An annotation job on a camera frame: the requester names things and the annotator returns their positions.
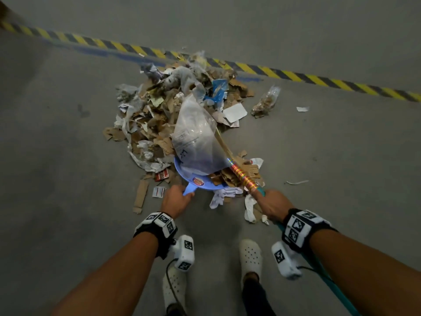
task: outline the yellow and black striped tape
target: yellow and black striped tape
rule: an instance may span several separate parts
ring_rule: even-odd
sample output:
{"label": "yellow and black striped tape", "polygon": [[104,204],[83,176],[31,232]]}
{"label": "yellow and black striped tape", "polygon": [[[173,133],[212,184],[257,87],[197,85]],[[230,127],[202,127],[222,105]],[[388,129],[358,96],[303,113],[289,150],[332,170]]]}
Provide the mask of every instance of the yellow and black striped tape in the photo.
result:
{"label": "yellow and black striped tape", "polygon": [[[38,36],[48,40],[57,40],[61,42],[71,42],[80,45],[98,47],[109,50],[116,50],[120,52],[141,54],[143,56],[152,56],[155,58],[166,58],[169,60],[184,61],[187,54],[175,51],[161,51],[151,47],[144,47],[138,45],[131,45],[127,43],[120,43],[108,41],[103,39],[94,39],[88,36],[81,36],[75,33],[64,33],[57,31],[48,31],[40,28],[33,28],[23,26],[15,23],[2,21],[1,27],[13,33],[21,33],[29,36]],[[266,75],[275,79],[286,79],[294,82],[305,82],[309,84],[317,84],[328,88],[337,88],[346,91],[354,91],[370,95],[385,96],[399,100],[406,100],[412,102],[421,102],[421,95],[408,92],[404,90],[395,90],[392,88],[383,88],[375,85],[361,84],[355,82],[344,81],[340,79],[332,79],[330,77],[319,77],[312,74],[297,73],[285,70],[278,70],[276,68],[269,68],[260,65],[251,65],[239,62],[230,62],[218,60],[216,58],[207,58],[208,66],[221,67],[225,69],[234,69],[250,74]]]}

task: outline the shoe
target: shoe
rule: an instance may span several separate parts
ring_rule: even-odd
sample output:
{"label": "shoe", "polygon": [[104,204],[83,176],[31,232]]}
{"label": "shoe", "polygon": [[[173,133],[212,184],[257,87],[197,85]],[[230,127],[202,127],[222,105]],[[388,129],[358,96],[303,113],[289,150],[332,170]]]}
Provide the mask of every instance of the shoe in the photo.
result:
{"label": "shoe", "polygon": [[260,282],[263,257],[261,249],[255,241],[243,239],[239,243],[239,261],[241,263],[241,289],[243,289],[244,276],[247,273],[256,273]]}
{"label": "shoe", "polygon": [[[173,266],[168,270],[168,276],[178,301],[181,303],[184,310],[186,310],[186,273],[179,271]],[[162,280],[162,290],[164,292],[165,310],[167,310],[169,305],[177,303],[176,298],[171,291],[170,284],[168,283],[167,275],[164,275],[164,279]]]}

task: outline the hand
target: hand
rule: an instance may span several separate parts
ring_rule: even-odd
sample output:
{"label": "hand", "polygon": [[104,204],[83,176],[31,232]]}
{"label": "hand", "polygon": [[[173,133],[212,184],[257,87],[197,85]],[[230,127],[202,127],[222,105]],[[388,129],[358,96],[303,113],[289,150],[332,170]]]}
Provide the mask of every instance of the hand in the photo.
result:
{"label": "hand", "polygon": [[250,194],[259,204],[263,214],[269,219],[282,222],[288,215],[290,208],[295,208],[290,200],[280,191],[266,190],[263,196],[258,190],[250,191]]}
{"label": "hand", "polygon": [[179,217],[194,196],[194,193],[183,196],[185,189],[185,186],[173,185],[166,191],[161,205],[161,212],[170,215],[173,219]]}

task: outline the wristband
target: wristband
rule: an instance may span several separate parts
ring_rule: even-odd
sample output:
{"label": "wristband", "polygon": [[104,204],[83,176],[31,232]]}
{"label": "wristband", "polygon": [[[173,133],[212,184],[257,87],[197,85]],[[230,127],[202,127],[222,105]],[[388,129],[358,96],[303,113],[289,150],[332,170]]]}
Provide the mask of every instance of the wristband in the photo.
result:
{"label": "wristband", "polygon": [[142,232],[154,234],[158,239],[158,250],[155,257],[163,260],[167,257],[170,246],[174,244],[173,236],[178,228],[171,216],[162,212],[151,213],[142,223],[134,229],[133,237]]}
{"label": "wristband", "polygon": [[282,240],[298,253],[310,250],[309,240],[318,230],[334,230],[337,232],[327,220],[319,215],[308,210],[301,211],[296,208],[291,208],[288,211],[283,225],[285,226],[285,231],[282,234]]}

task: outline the jeans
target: jeans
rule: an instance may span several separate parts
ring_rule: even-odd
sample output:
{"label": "jeans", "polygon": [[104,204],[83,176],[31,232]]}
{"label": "jeans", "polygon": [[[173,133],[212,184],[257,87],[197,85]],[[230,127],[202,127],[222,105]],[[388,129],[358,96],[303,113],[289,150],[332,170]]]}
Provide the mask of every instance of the jeans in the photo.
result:
{"label": "jeans", "polygon": [[[243,303],[247,316],[276,316],[266,298],[266,292],[260,283],[252,278],[246,279],[243,288]],[[183,316],[181,309],[171,305],[167,316]]]}

